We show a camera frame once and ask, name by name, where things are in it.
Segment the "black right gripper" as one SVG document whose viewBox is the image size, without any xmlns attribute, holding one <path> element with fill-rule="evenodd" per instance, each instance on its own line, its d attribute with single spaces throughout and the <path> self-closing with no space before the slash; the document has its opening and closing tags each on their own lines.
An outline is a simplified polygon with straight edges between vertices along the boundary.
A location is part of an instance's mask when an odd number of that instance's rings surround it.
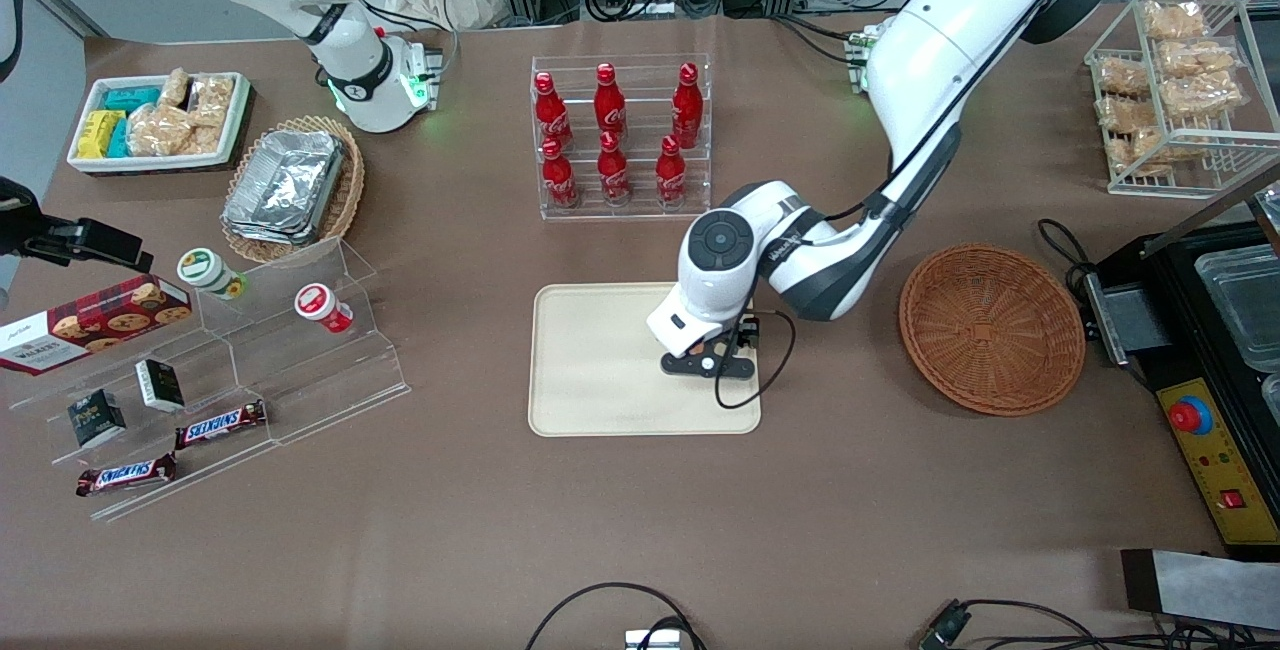
<svg viewBox="0 0 1280 650">
<path fill-rule="evenodd" d="M 26 186 L 1 177 L 1 255 L 35 257 L 27 243 L 40 235 L 40 258 L 68 267 L 73 261 L 114 264 L 134 273 L 150 273 L 154 257 L 145 252 L 141 237 L 79 218 L 50 218 L 45 232 L 38 200 Z"/>
</svg>

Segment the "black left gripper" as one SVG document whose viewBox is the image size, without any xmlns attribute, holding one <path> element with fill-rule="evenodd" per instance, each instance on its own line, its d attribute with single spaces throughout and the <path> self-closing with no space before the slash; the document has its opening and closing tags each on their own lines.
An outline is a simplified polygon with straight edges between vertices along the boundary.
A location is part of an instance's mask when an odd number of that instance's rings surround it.
<svg viewBox="0 0 1280 650">
<path fill-rule="evenodd" d="M 754 351 L 759 340 L 759 328 L 739 328 L 733 345 L 730 345 L 731 331 L 691 345 L 685 354 L 675 357 L 666 353 L 660 358 L 660 369 L 666 375 L 687 375 L 699 377 L 731 377 L 749 380 L 756 375 Z"/>
</svg>

